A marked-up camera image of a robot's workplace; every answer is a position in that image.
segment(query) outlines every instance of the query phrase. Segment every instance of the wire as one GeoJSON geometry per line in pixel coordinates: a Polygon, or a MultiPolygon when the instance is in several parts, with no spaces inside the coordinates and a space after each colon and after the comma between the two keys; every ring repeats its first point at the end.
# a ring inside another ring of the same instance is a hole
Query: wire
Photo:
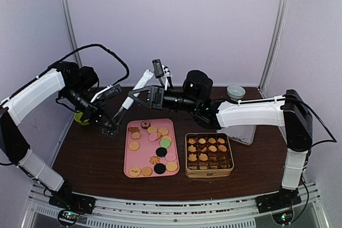
{"type": "Polygon", "coordinates": [[[159,82],[160,82],[161,86],[164,87],[164,83],[163,83],[163,81],[161,80],[161,78],[159,77],[158,79],[159,79],[159,82]]]}
{"type": "Polygon", "coordinates": [[[322,140],[322,141],[318,141],[317,143],[314,143],[312,147],[316,146],[317,144],[323,144],[323,143],[336,143],[334,140],[331,140],[331,139],[327,139],[327,140],[322,140]]]}
{"type": "Polygon", "coordinates": [[[104,47],[101,44],[89,44],[89,45],[84,45],[81,46],[80,48],[75,49],[74,51],[68,53],[66,56],[62,57],[61,59],[55,61],[54,63],[50,64],[46,70],[44,70],[41,74],[39,74],[37,77],[35,77],[34,79],[32,79],[31,81],[29,81],[28,83],[26,83],[25,85],[23,85],[21,88],[19,88],[16,92],[14,92],[13,94],[11,94],[10,99],[12,97],[14,97],[15,95],[17,95],[21,90],[23,90],[24,88],[28,87],[30,84],[32,84],[33,82],[35,82],[39,77],[43,76],[44,74],[46,74],[50,69],[54,68],[55,65],[59,64],[61,61],[64,61],[66,58],[72,56],[73,54],[86,49],[86,48],[93,48],[93,47],[99,47],[101,49],[103,49],[104,51],[106,51],[107,53],[109,53],[110,55],[112,55],[119,63],[121,63],[123,65],[123,67],[126,69],[126,74],[125,76],[123,76],[122,78],[118,79],[113,85],[116,85],[117,83],[125,80],[126,78],[128,78],[129,76],[129,68],[127,66],[127,64],[121,60],[121,58],[119,56],[116,55],[116,53],[114,53],[113,51],[111,51],[110,49],[104,47]]]}
{"type": "Polygon", "coordinates": [[[46,192],[47,190],[48,190],[48,189],[47,189],[47,188],[45,188],[45,189],[44,189],[44,192],[43,192],[43,194],[44,194],[44,196],[45,196],[45,197],[47,197],[47,198],[51,198],[52,196],[47,196],[47,195],[45,194],[45,192],[46,192]]]}
{"type": "Polygon", "coordinates": [[[305,188],[306,193],[307,193],[307,199],[306,199],[306,202],[305,202],[305,205],[304,205],[303,209],[301,210],[299,215],[294,220],[291,221],[291,224],[293,224],[295,221],[297,221],[297,219],[303,214],[304,210],[306,209],[306,207],[308,206],[308,203],[309,203],[309,195],[310,194],[309,194],[308,187],[307,187],[307,185],[306,185],[306,183],[305,183],[305,181],[303,179],[303,176],[301,177],[301,180],[303,182],[304,188],[305,188]]]}
{"type": "Polygon", "coordinates": [[[99,87],[100,87],[100,79],[97,78],[97,85],[96,85],[96,88],[95,88],[95,91],[94,91],[94,95],[92,97],[95,96],[95,94],[97,93],[97,90],[99,89],[99,87]]]}
{"type": "Polygon", "coordinates": [[[323,126],[323,128],[326,130],[326,132],[327,132],[327,133],[329,134],[329,136],[331,137],[331,139],[319,141],[319,142],[313,144],[312,147],[314,147],[314,146],[317,145],[317,144],[327,143],[327,142],[337,143],[336,138],[335,138],[335,137],[333,136],[333,134],[330,132],[329,128],[324,124],[324,122],[321,120],[321,118],[317,115],[317,113],[316,113],[308,104],[306,104],[305,102],[303,102],[303,101],[301,101],[301,100],[295,99],[295,98],[287,98],[286,101],[294,101],[294,102],[300,103],[300,104],[304,105],[305,107],[307,107],[307,108],[312,112],[312,114],[317,118],[317,120],[321,123],[321,125],[323,126]]]}
{"type": "Polygon", "coordinates": [[[170,88],[173,89],[172,79],[171,77],[167,77],[167,80],[169,82],[170,88]]]}
{"type": "Polygon", "coordinates": [[[14,165],[14,163],[1,163],[0,162],[0,166],[5,166],[5,167],[8,167],[8,166],[11,166],[11,165],[14,165]]]}
{"type": "Polygon", "coordinates": [[[60,99],[61,99],[61,98],[56,98],[56,99],[55,99],[56,104],[60,104],[60,105],[64,106],[65,108],[67,108],[69,111],[71,111],[71,112],[73,112],[73,113],[76,113],[76,111],[75,111],[74,109],[72,109],[70,106],[67,106],[67,105],[64,104],[64,103],[60,103],[60,102],[59,102],[60,99]]]}
{"type": "Polygon", "coordinates": [[[118,84],[119,82],[125,80],[126,78],[128,78],[129,76],[129,68],[127,66],[127,64],[121,60],[121,58],[119,56],[116,55],[116,53],[114,53],[113,51],[111,51],[110,49],[104,47],[103,45],[101,44],[89,44],[89,45],[84,45],[84,46],[81,46],[80,48],[77,48],[75,49],[74,51],[70,52],[69,54],[67,54],[66,56],[62,57],[61,59],[59,59],[58,61],[55,61],[53,64],[51,64],[49,67],[48,67],[48,70],[50,70],[51,68],[53,68],[56,64],[60,63],[61,61],[64,61],[66,58],[68,58],[69,56],[72,56],[73,54],[83,50],[83,49],[86,49],[86,48],[93,48],[93,47],[99,47],[101,49],[103,49],[104,51],[106,51],[107,53],[109,53],[110,55],[112,55],[119,63],[121,63],[123,65],[123,67],[126,69],[126,74],[125,76],[123,76],[122,78],[118,79],[113,85],[116,85],[118,84]]]}

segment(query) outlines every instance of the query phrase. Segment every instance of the dark wooden table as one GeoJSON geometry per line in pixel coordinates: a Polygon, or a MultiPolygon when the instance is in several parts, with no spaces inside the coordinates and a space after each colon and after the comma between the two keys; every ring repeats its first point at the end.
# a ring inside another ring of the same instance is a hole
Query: dark wooden table
{"type": "MultiPolygon", "coordinates": [[[[110,101],[114,112],[126,98],[128,88],[110,101]]],[[[246,88],[245,99],[258,99],[256,88],[246,88]]],[[[225,88],[213,88],[212,99],[226,96],[225,88]]],[[[229,177],[191,179],[185,175],[184,137],[189,132],[210,132],[189,120],[185,112],[151,110],[134,103],[114,138],[102,135],[94,125],[74,122],[53,165],[69,180],[74,191],[96,196],[132,200],[223,199],[279,189],[286,157],[286,144],[278,127],[258,126],[251,146],[231,141],[235,168],[229,177]],[[170,118],[174,122],[180,171],[175,176],[128,178],[123,173],[126,126],[132,120],[170,118]]]]}

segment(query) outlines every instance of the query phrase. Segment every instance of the pink tray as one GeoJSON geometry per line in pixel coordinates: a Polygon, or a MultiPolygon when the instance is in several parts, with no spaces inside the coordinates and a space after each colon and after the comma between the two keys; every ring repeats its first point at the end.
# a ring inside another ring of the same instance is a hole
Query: pink tray
{"type": "MultiPolygon", "coordinates": [[[[151,126],[155,126],[158,129],[160,128],[167,128],[169,130],[168,136],[172,138],[172,142],[169,148],[167,148],[167,153],[174,153],[176,155],[176,159],[174,162],[177,162],[178,169],[175,172],[169,172],[165,171],[163,174],[159,175],[154,172],[153,168],[154,165],[150,163],[150,157],[157,156],[156,150],[160,147],[160,139],[156,141],[150,141],[149,140],[149,133],[147,132],[147,129],[143,129],[141,127],[142,120],[139,121],[131,121],[128,123],[126,128],[126,148],[125,148],[125,164],[123,166],[124,173],[129,178],[148,178],[148,177],[160,177],[160,176],[173,176],[176,175],[180,170],[180,163],[178,160],[178,153],[177,153],[177,145],[176,145],[176,138],[175,138],[175,131],[173,128],[173,122],[169,119],[161,119],[161,120],[148,120],[151,123],[151,126]],[[138,140],[134,140],[131,138],[132,133],[128,131],[128,128],[130,127],[138,127],[140,129],[141,138],[138,140]],[[131,151],[128,148],[128,145],[132,141],[137,141],[140,143],[140,149],[138,151],[131,151]],[[140,167],[140,169],[143,169],[144,167],[150,167],[152,168],[153,172],[151,176],[143,176],[143,174],[140,174],[137,177],[132,177],[129,175],[129,169],[131,167],[140,167]]],[[[160,157],[160,163],[166,165],[168,161],[165,159],[165,157],[160,157]]]]}

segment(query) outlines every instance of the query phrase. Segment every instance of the white wall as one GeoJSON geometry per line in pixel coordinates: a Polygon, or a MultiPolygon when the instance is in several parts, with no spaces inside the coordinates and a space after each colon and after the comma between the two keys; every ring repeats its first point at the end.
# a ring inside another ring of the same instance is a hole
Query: white wall
{"type": "MultiPolygon", "coordinates": [[[[316,181],[331,218],[342,227],[342,0],[289,0],[267,96],[296,89],[339,143],[315,146],[307,177],[316,181]]],[[[329,136],[314,123],[314,140],[329,136]]]]}
{"type": "MultiPolygon", "coordinates": [[[[0,0],[0,99],[70,52],[60,0],[0,0]]],[[[32,149],[52,159],[71,114],[48,99],[20,125],[32,149]]],[[[0,162],[8,162],[0,152],[0,162]]],[[[19,169],[0,167],[2,228],[19,227],[32,182],[19,169]]]]}
{"type": "MultiPolygon", "coordinates": [[[[160,58],[182,84],[201,69],[215,85],[258,85],[273,33],[278,0],[69,0],[79,46],[103,43],[129,65],[122,85],[136,84],[160,58]]],[[[101,85],[124,69],[100,49],[81,52],[101,85]]]]}

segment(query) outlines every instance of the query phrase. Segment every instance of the white bowl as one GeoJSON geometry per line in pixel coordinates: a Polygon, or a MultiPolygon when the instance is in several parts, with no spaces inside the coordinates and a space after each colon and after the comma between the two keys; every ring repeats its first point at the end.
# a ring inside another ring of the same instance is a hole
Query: white bowl
{"type": "Polygon", "coordinates": [[[229,85],[227,86],[227,94],[232,100],[240,100],[245,96],[246,90],[239,85],[229,85]]]}

